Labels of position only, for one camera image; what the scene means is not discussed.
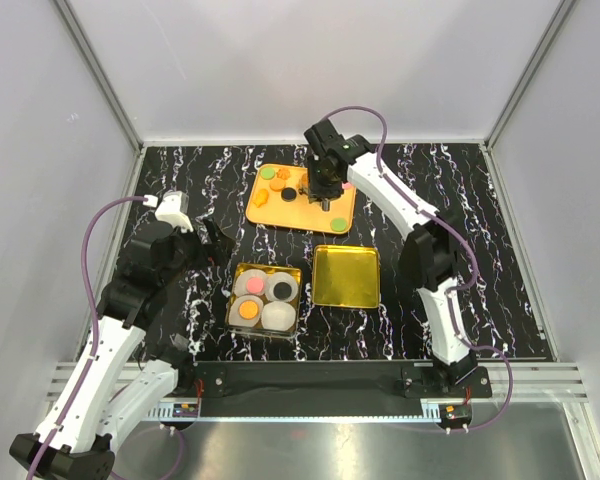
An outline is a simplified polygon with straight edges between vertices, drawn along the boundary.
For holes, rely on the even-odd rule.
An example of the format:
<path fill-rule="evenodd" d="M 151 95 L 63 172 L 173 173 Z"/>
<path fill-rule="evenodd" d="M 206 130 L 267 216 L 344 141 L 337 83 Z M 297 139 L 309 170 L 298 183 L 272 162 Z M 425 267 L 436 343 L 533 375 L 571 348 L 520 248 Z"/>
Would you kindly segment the green round cookie top left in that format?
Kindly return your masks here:
<path fill-rule="evenodd" d="M 260 170 L 260 176 L 265 180 L 271 180 L 275 177 L 276 172 L 271 167 L 262 168 Z"/>

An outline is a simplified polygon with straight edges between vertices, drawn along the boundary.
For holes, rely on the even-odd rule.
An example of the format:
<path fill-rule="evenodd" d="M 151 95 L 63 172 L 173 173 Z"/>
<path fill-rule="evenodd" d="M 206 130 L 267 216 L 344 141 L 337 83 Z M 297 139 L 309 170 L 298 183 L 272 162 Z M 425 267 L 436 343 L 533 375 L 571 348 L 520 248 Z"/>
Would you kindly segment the black round cookie on tray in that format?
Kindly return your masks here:
<path fill-rule="evenodd" d="M 287 187 L 281 191 L 281 198 L 283 201 L 291 202 L 294 201 L 297 197 L 297 192 L 295 189 Z"/>

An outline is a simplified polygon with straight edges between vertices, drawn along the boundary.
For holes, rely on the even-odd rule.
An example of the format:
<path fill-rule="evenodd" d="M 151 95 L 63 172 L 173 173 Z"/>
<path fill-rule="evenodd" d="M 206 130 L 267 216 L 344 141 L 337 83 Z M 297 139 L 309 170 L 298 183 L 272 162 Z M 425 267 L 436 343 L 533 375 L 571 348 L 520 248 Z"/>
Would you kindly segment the white paper cup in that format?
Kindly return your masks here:
<path fill-rule="evenodd" d="M 289 283 L 293 288 L 293 291 L 292 291 L 290 297 L 286 301 L 283 301 L 282 299 L 277 299 L 273 294 L 274 285 L 278 282 Z M 266 288 L 265 288 L 265 297 L 270 302 L 273 302 L 273 301 L 291 302 L 296 298 L 296 296 L 298 294 L 298 289 L 299 289 L 298 281 L 292 275 L 290 275 L 289 273 L 286 273 L 286 272 L 276 272 L 267 278 L 267 283 L 266 283 Z"/>
<path fill-rule="evenodd" d="M 264 271 L 259 270 L 259 269 L 248 269 L 248 270 L 245 270 L 244 272 L 242 272 L 237 277 L 237 279 L 236 279 L 236 281 L 234 283 L 233 294 L 236 297 L 241 297 L 241 296 L 245 296 L 245 295 L 262 296 L 264 294 L 264 291 L 265 291 L 265 288 L 266 288 L 266 284 L 265 284 L 264 291 L 262 292 L 261 295 L 252 295 L 252 294 L 249 294 L 247 292 L 246 282 L 247 282 L 247 280 L 249 278 L 252 278 L 252 277 L 260 277 L 263 280 L 265 280 L 266 283 L 267 283 L 268 275 Z"/>
<path fill-rule="evenodd" d="M 259 304 L 260 313 L 259 313 L 259 316 L 257 319 L 245 320 L 240 317 L 239 305 L 246 300 L 252 300 Z M 236 327 L 253 328 L 260 321 L 263 307 L 264 307 L 263 301 L 257 296 L 245 295 L 245 296 L 237 297 L 236 300 L 231 305 L 231 308 L 229 310 L 228 324 L 230 326 L 236 326 Z"/>
<path fill-rule="evenodd" d="M 261 323 L 264 329 L 285 332 L 295 325 L 295 321 L 296 310 L 289 303 L 271 302 L 262 310 Z"/>

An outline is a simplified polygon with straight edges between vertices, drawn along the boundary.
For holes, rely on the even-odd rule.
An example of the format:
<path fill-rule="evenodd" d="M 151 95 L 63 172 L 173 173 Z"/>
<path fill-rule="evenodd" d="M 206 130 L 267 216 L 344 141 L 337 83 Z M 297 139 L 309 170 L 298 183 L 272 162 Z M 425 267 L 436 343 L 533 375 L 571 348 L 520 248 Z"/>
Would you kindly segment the orange fish cookie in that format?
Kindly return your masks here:
<path fill-rule="evenodd" d="M 255 196 L 253 197 L 252 203 L 260 208 L 268 202 L 269 199 L 269 191 L 267 189 L 259 189 Z"/>

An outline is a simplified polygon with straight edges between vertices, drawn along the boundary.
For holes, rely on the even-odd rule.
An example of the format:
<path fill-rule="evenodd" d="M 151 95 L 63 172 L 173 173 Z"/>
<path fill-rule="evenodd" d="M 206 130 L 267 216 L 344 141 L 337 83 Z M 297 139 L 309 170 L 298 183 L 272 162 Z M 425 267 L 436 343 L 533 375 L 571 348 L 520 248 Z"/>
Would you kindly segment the aluminium frame rail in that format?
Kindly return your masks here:
<path fill-rule="evenodd" d="M 57 366 L 49 396 L 58 399 L 70 379 L 76 364 Z M 145 367 L 126 363 L 113 392 L 130 384 Z M 506 366 L 490 361 L 479 365 L 488 370 L 493 395 L 487 401 L 518 402 L 584 402 L 587 395 L 574 366 L 560 363 L 518 363 Z M 418 399 L 371 390 L 290 390 L 255 391 L 236 396 L 210 398 L 204 395 L 202 381 L 198 387 L 180 395 L 168 395 L 164 400 L 180 398 L 202 400 L 205 418 L 387 418 L 400 420 L 422 418 L 432 421 L 445 404 L 460 404 L 460 399 Z"/>

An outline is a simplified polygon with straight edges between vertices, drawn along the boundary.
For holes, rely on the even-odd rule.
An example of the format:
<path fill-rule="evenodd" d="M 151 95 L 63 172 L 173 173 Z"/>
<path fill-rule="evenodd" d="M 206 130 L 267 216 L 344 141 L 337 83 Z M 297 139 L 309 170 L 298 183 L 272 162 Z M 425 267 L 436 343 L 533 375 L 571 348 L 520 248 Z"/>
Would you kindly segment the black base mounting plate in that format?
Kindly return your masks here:
<path fill-rule="evenodd" d="M 202 361 L 189 368 L 210 398 L 255 391 L 371 390 L 418 399 L 490 399 L 493 390 L 484 367 L 454 382 L 427 360 L 372 361 Z"/>

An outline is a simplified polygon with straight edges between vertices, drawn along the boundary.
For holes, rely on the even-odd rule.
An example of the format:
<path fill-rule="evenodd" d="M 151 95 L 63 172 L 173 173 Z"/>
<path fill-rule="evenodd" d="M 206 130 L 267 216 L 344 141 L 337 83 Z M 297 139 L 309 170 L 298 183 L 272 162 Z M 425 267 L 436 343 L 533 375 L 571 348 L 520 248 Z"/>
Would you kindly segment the orange flower cookie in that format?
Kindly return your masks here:
<path fill-rule="evenodd" d="M 291 173 L 287 168 L 280 168 L 276 173 L 276 177 L 282 180 L 287 180 L 290 178 L 290 176 Z"/>

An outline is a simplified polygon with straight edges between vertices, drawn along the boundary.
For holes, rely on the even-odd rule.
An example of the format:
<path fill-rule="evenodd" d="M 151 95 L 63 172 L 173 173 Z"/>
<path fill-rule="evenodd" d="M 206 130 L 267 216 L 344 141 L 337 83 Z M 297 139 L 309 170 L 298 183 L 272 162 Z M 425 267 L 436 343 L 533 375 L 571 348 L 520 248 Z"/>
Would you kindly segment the white paper cup back right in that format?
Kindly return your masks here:
<path fill-rule="evenodd" d="M 277 299 L 273 294 L 274 285 L 278 282 L 289 283 L 293 288 L 293 291 L 292 291 L 290 297 L 286 301 L 283 301 L 282 299 Z M 270 302 L 273 302 L 273 301 L 291 302 L 296 298 L 296 296 L 298 294 L 298 289 L 299 289 L 298 281 L 292 275 L 290 275 L 289 273 L 286 273 L 286 272 L 276 272 L 267 278 L 267 283 L 266 283 L 266 288 L 265 288 L 265 297 Z"/>

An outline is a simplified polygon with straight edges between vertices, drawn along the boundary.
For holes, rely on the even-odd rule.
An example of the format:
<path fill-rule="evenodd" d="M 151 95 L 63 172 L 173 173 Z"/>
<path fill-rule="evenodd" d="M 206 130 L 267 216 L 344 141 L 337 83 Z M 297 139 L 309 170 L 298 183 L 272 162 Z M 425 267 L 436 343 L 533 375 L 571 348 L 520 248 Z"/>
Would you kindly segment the orange round cookie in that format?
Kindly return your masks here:
<path fill-rule="evenodd" d="M 260 313 L 259 304 L 252 300 L 246 300 L 239 305 L 239 315 L 245 320 L 255 320 Z"/>
<path fill-rule="evenodd" d="M 279 192 L 286 186 L 286 182 L 280 178 L 274 178 L 270 181 L 269 187 L 271 190 Z"/>

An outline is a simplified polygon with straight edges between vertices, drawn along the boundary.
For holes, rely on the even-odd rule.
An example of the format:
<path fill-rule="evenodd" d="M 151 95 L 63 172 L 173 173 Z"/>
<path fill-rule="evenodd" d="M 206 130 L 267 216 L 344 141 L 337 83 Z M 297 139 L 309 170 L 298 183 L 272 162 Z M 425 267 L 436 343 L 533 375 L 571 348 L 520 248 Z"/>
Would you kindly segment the green round cookie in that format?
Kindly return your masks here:
<path fill-rule="evenodd" d="M 334 232 L 344 232 L 347 229 L 348 222 L 344 218 L 334 218 L 330 222 L 330 228 Z"/>
<path fill-rule="evenodd" d="M 276 172 L 271 167 L 262 168 L 260 170 L 260 176 L 265 180 L 271 180 L 275 177 Z"/>

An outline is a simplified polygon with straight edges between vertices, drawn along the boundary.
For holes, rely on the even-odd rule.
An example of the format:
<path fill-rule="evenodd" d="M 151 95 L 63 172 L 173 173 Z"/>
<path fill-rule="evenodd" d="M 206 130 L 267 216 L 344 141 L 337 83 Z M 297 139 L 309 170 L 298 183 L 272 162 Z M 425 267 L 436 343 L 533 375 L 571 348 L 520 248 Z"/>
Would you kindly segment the white paper cup back left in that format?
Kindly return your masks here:
<path fill-rule="evenodd" d="M 252 294 L 249 294 L 247 292 L 246 282 L 247 282 L 247 280 L 249 278 L 252 278 L 252 277 L 260 277 L 263 280 L 265 280 L 266 283 L 267 283 L 268 275 L 264 271 L 259 270 L 259 269 L 248 269 L 248 270 L 245 270 L 244 272 L 242 272 L 237 277 L 237 279 L 236 279 L 236 281 L 234 283 L 233 294 L 236 297 L 241 297 L 241 296 L 245 296 L 245 295 L 262 296 L 264 294 L 264 291 L 265 291 L 265 288 L 266 288 L 266 284 L 265 284 L 264 291 L 262 292 L 261 295 L 252 295 Z"/>

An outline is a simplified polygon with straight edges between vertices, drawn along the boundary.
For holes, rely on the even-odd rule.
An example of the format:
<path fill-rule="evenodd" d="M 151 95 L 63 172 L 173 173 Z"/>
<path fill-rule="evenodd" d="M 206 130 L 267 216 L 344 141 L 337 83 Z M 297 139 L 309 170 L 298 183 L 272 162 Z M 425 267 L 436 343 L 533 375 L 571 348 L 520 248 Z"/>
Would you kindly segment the black round cookie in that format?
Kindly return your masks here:
<path fill-rule="evenodd" d="M 274 285 L 273 294 L 277 299 L 286 301 L 293 291 L 292 286 L 286 282 L 278 282 Z"/>
<path fill-rule="evenodd" d="M 281 191 L 281 198 L 283 201 L 291 202 L 294 201 L 297 197 L 297 192 L 295 189 L 287 187 Z"/>

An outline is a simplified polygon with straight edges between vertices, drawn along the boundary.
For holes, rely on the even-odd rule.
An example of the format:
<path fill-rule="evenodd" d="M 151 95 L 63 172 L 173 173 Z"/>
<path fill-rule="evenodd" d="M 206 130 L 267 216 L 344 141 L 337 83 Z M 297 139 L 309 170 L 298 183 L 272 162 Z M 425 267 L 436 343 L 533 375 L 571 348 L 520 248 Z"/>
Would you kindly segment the gold cookie tin box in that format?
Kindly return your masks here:
<path fill-rule="evenodd" d="M 297 294 L 296 298 L 291 302 L 285 302 L 285 303 L 289 303 L 290 305 L 292 305 L 296 310 L 295 325 L 291 329 L 289 329 L 288 331 L 285 331 L 285 332 L 264 329 L 262 327 L 261 318 L 260 318 L 260 321 L 257 323 L 257 325 L 253 328 L 236 327 L 236 326 L 230 326 L 228 324 L 229 310 L 231 308 L 231 305 L 237 298 L 233 294 L 234 283 L 235 283 L 237 277 L 242 272 L 244 272 L 245 270 L 248 270 L 248 269 L 262 270 L 268 275 L 268 277 L 276 272 L 286 272 L 286 273 L 289 273 L 290 275 L 292 275 L 298 281 L 299 289 L 298 289 L 298 294 Z M 301 273 L 300 269 L 284 267 L 284 266 L 275 266 L 275 265 L 245 263 L 245 262 L 239 263 L 236 267 L 234 278 L 233 278 L 233 283 L 231 285 L 230 296 L 229 296 L 229 301 L 228 301 L 228 306 L 227 306 L 227 313 L 226 313 L 226 317 L 225 317 L 226 328 L 234 333 L 237 333 L 240 335 L 245 335 L 245 336 L 251 336 L 251 337 L 270 337 L 270 338 L 280 338 L 280 339 L 287 339 L 287 338 L 293 337 L 296 334 L 296 331 L 298 328 L 299 310 L 300 310 L 300 304 L 301 304 L 301 286 L 302 286 L 302 273 Z M 263 301 L 264 306 L 268 303 L 271 303 L 265 297 L 265 291 L 262 296 L 257 296 L 257 297 L 259 297 Z"/>

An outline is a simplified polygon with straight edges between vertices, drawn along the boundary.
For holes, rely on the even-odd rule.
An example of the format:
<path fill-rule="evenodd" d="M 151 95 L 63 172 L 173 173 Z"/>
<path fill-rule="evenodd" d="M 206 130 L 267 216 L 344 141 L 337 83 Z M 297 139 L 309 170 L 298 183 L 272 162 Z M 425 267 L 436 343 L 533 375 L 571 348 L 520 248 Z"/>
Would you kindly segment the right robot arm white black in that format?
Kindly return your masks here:
<path fill-rule="evenodd" d="M 309 145 L 306 194 L 322 207 L 351 184 L 397 228 L 403 240 L 399 268 L 420 296 L 431 331 L 434 384 L 456 396 L 477 368 L 461 325 L 458 300 L 459 217 L 421 199 L 386 165 L 378 147 L 361 135 L 346 138 L 324 119 L 304 132 Z"/>

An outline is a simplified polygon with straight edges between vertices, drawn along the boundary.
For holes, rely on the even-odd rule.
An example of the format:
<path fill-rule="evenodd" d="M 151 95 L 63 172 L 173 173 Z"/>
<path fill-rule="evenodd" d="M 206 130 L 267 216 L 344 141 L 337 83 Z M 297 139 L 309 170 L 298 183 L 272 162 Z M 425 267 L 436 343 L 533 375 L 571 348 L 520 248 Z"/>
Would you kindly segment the white paper cup front left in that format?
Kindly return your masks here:
<path fill-rule="evenodd" d="M 240 317 L 239 305 L 246 300 L 252 300 L 259 304 L 260 313 L 259 313 L 259 316 L 257 319 L 245 320 Z M 263 307 L 264 307 L 263 301 L 257 296 L 245 295 L 245 296 L 237 297 L 236 300 L 231 305 L 231 308 L 229 310 L 228 324 L 230 326 L 236 326 L 236 327 L 253 328 L 260 321 Z"/>

